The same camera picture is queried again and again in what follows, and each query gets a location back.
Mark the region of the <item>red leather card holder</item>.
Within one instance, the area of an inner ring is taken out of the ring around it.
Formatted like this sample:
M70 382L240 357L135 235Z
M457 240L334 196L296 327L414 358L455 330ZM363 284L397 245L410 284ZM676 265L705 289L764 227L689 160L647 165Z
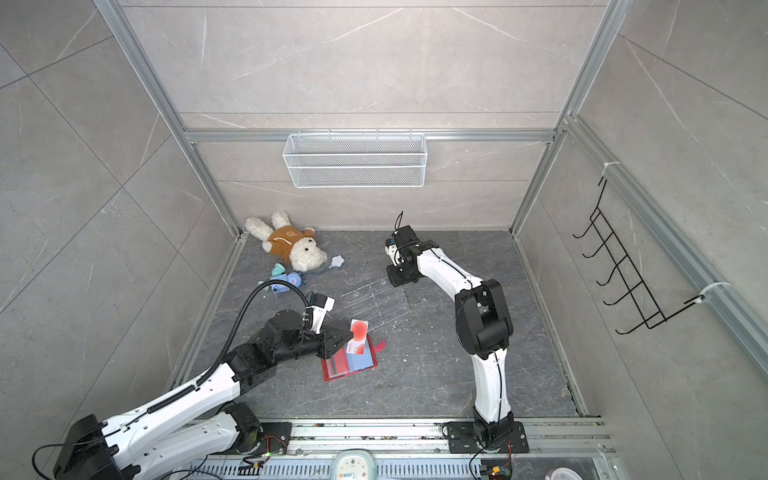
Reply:
M330 382L373 369L378 365L377 354L386 347L386 340L373 344L371 336L368 335L354 352L347 348L340 349L330 359L321 361L324 381Z

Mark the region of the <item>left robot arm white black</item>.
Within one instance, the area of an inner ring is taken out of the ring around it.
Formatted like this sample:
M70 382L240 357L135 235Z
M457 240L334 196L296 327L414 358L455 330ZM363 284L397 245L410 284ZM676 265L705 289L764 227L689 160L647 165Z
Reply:
M306 328L282 310L214 367L160 398L105 421L88 415L71 428L52 469L56 479L154 479L189 462L257 448L261 423L240 402L285 360L328 359L345 347L349 328Z

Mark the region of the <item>white card red circle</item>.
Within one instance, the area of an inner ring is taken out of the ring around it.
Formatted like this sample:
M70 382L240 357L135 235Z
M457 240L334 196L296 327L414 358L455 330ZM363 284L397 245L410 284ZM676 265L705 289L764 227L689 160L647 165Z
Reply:
M362 355L367 345L368 322L353 319L351 321L350 331L352 332L353 337L346 344L346 353L350 355Z

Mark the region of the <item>clear acrylic tiered card stand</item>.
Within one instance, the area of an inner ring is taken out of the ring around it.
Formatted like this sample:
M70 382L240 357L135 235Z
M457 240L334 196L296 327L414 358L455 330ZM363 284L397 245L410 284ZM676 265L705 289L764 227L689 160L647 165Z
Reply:
M342 316L366 321L372 333L396 329L411 317L403 287L394 287L387 278L374 280L340 297Z

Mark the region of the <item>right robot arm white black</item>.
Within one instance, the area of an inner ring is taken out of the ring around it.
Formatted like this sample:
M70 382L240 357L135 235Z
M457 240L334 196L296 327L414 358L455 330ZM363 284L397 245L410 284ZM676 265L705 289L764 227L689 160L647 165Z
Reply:
M409 226L395 227L385 249L393 286L428 278L454 301L457 337L471 357L475 379L474 435L482 446L496 442L514 426L505 377L513 322L502 286L466 271Z

